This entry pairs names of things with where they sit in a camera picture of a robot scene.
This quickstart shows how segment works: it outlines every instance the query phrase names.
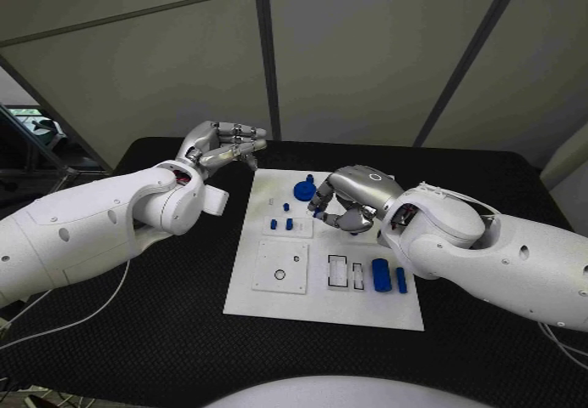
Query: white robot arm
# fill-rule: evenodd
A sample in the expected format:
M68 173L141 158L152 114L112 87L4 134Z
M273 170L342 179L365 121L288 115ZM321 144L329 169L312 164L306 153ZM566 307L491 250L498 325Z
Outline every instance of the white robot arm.
M0 308L110 270L153 242L184 234L201 211L221 215L228 195L204 180L233 160L254 170L263 137L263 129L202 122L174 160L57 191L4 218Z
M347 209L341 216L324 212L332 194ZM349 232L365 231L377 218L378 243L409 272L446 278L531 320L588 332L588 239L489 206L479 216L463 200L481 204L423 183L403 192L384 173L351 166L329 175L308 209Z

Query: robotic hand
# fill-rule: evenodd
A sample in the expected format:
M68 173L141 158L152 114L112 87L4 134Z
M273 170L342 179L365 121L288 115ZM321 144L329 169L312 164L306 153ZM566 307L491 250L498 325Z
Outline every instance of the robotic hand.
M0 308L110 270L153 242L184 234L201 211L221 215L227 193L204 180L233 160L254 171L263 137L263 129L202 122L174 160L57 191L2 219Z
M347 212L324 212L332 194ZM479 216L465 201L489 210ZM378 244L423 279L446 278L485 302L541 323L588 332L588 239L499 214L449 190L403 191L365 166L339 168L318 187L308 210L341 230L381 222Z

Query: circular hole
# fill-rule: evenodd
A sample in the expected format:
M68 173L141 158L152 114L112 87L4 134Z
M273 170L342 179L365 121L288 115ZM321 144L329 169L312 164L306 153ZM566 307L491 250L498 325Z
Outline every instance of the circular hole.
M522 245L522 246L520 247L518 256L520 256L520 259L521 259L522 261L525 261L525 260L528 259L528 248L527 248L525 245Z
M68 231L64 228L58 228L58 237L64 242L68 241Z
M112 210L107 210L107 219L113 224L116 223L116 213Z

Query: black table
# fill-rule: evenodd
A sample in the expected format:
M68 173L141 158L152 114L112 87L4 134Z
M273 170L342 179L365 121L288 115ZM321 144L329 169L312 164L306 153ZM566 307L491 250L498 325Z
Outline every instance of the black table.
M116 174L175 157L179 139L141 139ZM534 169L508 152L269 142L259 166L332 171L364 164L407 189L422 180L504 213L569 228ZM1 374L126 403L201 405L254 384L339 374L423 384L494 406L584 406L588 376L533 321L476 300L446 280L417 279L424 332L223 315L253 174L224 167L210 184L228 191L221 218L130 261L107 308L81 325L0 352ZM22 316L9 341L89 315L122 273L54 291ZM582 333L557 330L582 347Z

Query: blue object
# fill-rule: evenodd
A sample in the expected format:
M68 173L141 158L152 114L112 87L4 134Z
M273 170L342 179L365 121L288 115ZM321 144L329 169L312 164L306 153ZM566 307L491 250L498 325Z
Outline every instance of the blue object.
M391 282L388 281L387 260L377 258L371 260L373 288L375 292L388 292Z
M305 181L300 181L293 186L293 196L296 200L309 201L315 193L313 177L312 174L305 176Z
M406 278L404 278L404 269L396 268L396 279L397 279L397 291L400 293L407 293L406 290Z

